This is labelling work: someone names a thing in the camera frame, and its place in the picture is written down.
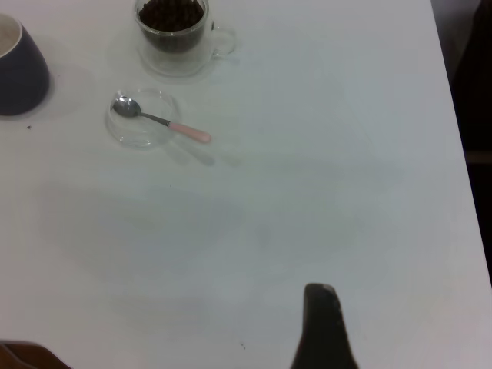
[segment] coffee beans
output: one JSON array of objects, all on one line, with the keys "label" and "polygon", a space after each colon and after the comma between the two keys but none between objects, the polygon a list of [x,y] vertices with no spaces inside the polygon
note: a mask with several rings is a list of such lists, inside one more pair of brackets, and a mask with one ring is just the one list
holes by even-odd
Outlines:
[{"label": "coffee beans", "polygon": [[138,13],[145,25],[164,32],[190,28],[203,14],[204,9],[196,0],[150,0]]}]

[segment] small glass dish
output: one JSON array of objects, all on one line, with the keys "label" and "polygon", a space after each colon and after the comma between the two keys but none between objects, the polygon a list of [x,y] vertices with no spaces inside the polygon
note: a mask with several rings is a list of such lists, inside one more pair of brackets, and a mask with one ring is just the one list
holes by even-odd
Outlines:
[{"label": "small glass dish", "polygon": [[173,132],[164,125],[144,117],[122,117],[113,109],[114,101],[121,96],[134,99],[145,113],[179,122],[173,98],[156,88],[123,88],[112,97],[107,110],[106,127],[109,133],[124,146],[154,148],[168,141]]}]

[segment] spoon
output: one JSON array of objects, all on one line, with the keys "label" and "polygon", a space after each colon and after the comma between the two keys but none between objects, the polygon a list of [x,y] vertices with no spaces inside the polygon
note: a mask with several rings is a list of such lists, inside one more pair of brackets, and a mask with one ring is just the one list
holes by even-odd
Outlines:
[{"label": "spoon", "polygon": [[212,139],[212,137],[207,132],[199,131],[198,129],[188,127],[187,125],[180,125],[179,123],[173,123],[171,121],[156,117],[154,115],[142,113],[140,109],[140,105],[134,99],[128,98],[126,96],[120,96],[119,98],[117,98],[113,103],[113,109],[123,117],[133,118],[133,117],[140,116],[140,117],[149,118],[153,121],[156,121],[157,123],[161,123],[162,125],[165,125],[172,131],[179,132],[203,144],[207,144]]}]

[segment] brown object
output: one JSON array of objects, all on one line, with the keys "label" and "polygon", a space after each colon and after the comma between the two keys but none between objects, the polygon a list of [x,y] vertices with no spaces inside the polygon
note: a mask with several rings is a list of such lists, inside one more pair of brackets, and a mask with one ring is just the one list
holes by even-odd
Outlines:
[{"label": "brown object", "polygon": [[203,8],[195,0],[151,0],[138,13],[142,23],[163,32],[176,32],[196,25]]},{"label": "brown object", "polygon": [[0,368],[70,369],[50,350],[25,342],[0,343]]}]

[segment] glass mug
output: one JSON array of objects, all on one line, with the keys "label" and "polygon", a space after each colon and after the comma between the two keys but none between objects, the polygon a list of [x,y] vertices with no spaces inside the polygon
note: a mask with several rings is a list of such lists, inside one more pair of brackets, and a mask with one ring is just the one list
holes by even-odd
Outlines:
[{"label": "glass mug", "polygon": [[[135,3],[135,20],[148,42],[139,45],[141,57],[156,72],[181,77],[192,75],[205,66],[213,57],[231,54],[235,47],[235,33],[232,29],[218,27],[209,17],[207,0],[195,0],[203,8],[200,21],[182,31],[163,32],[145,25],[139,16],[148,0]],[[227,41],[219,48],[219,35]]]}]

